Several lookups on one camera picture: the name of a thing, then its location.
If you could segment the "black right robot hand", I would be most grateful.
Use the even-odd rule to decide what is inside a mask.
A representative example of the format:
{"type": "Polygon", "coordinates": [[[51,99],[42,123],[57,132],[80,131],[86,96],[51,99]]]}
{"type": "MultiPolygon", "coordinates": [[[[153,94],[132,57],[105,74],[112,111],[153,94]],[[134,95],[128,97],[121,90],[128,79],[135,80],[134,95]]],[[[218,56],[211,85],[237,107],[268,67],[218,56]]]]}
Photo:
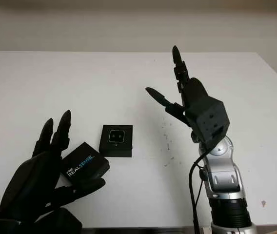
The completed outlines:
{"type": "Polygon", "coordinates": [[[146,87],[147,93],[160,105],[165,112],[175,117],[192,129],[192,139],[195,143],[204,143],[209,140],[209,131],[206,130],[203,120],[203,107],[208,104],[202,102],[209,98],[202,83],[197,78],[190,78],[185,61],[182,60],[177,46],[172,48],[174,73],[182,104],[171,103],[159,91],[146,87]]]}

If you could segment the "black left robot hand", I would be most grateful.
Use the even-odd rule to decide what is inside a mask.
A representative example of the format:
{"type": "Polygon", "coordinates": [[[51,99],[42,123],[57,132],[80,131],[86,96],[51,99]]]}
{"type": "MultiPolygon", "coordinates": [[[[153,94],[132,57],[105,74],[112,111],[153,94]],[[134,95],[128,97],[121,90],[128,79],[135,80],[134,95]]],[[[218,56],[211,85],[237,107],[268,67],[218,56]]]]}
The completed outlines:
{"type": "Polygon", "coordinates": [[[44,124],[32,157],[15,171],[0,202],[0,219],[34,222],[41,215],[87,196],[105,185],[102,178],[80,186],[57,187],[61,174],[61,153],[68,148],[71,112],[61,117],[53,131],[53,119],[44,124]]]}

